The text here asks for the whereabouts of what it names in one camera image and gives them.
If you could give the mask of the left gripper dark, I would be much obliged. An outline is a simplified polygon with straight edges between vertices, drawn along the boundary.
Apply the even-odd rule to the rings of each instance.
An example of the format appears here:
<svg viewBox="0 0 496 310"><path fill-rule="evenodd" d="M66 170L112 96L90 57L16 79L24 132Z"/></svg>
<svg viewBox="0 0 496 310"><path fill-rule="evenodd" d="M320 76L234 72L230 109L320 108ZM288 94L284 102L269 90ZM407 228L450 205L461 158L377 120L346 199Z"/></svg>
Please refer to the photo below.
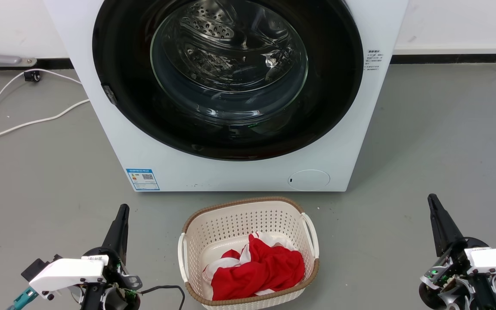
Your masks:
<svg viewBox="0 0 496 310"><path fill-rule="evenodd" d="M140 296L137 293L143 284L139 276L126 269L127 242L129 233L128 204L121 204L116 218L110 225L102 248L87 251L82 258L108 257L102 276L93 281L83 281L81 310L139 310Z"/></svg>

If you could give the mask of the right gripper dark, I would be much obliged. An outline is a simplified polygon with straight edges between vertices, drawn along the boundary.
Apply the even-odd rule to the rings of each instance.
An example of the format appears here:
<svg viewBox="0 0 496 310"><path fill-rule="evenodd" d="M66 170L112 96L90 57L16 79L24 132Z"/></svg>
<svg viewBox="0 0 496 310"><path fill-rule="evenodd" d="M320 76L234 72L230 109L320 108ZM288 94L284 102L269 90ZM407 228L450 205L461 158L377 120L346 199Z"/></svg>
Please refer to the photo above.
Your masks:
<svg viewBox="0 0 496 310"><path fill-rule="evenodd" d="M496 310L496 269L480 272L470 260L473 251L490 247L476 238L465 239L436 194L427 200L439 259L421 277L422 302L432 310Z"/></svg>

